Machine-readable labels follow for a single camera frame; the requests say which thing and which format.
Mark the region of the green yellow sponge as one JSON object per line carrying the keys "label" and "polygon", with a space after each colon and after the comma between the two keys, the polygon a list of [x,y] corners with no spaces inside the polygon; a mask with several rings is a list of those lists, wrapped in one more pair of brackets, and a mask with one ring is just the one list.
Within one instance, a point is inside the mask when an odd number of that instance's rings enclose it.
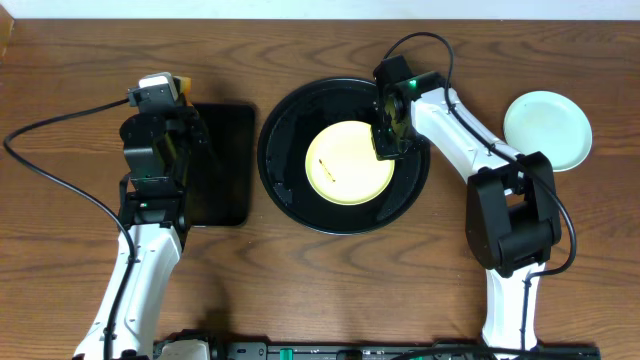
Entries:
{"label": "green yellow sponge", "polygon": [[174,76],[173,79],[178,93],[187,96],[191,91],[192,79],[183,76]]}

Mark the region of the yellow plate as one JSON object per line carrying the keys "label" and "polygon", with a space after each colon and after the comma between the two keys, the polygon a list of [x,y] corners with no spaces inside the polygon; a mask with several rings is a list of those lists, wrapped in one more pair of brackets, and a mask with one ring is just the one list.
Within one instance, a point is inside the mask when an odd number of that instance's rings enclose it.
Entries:
{"label": "yellow plate", "polygon": [[394,170],[394,160],[377,158],[372,126],[362,121],[341,121],[323,129],[305,156],[305,173],[313,190],[342,206],[360,205],[379,196]]}

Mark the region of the mint plate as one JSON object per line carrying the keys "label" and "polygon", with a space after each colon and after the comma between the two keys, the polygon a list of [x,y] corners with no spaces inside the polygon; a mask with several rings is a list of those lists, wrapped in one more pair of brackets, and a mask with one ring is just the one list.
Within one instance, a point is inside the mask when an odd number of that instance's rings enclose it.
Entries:
{"label": "mint plate", "polygon": [[554,172],[576,168],[593,143],[590,121],[571,99],[551,91],[532,91],[514,100],[506,111],[507,143],[523,154],[542,152]]}

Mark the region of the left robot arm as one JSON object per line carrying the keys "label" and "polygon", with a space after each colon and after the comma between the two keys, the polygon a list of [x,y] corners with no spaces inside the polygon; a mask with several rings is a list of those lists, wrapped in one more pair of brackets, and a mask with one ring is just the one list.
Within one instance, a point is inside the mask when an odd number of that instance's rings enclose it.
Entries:
{"label": "left robot arm", "polygon": [[189,167],[206,151],[207,130],[192,105],[142,106],[120,128],[130,172],[122,187],[118,255],[77,359],[149,359],[166,286],[189,230]]}

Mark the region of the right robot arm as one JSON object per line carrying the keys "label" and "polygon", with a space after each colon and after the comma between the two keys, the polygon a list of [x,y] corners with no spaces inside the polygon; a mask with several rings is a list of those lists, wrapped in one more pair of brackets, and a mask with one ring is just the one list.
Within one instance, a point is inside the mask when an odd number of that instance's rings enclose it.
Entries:
{"label": "right robot arm", "polygon": [[482,125],[436,72],[415,75],[402,56],[373,72],[380,160],[399,160],[435,145],[464,180],[465,234],[486,270],[484,343],[496,359],[518,359],[537,345],[537,280],[561,237],[550,197],[553,170],[540,152],[524,155]]}

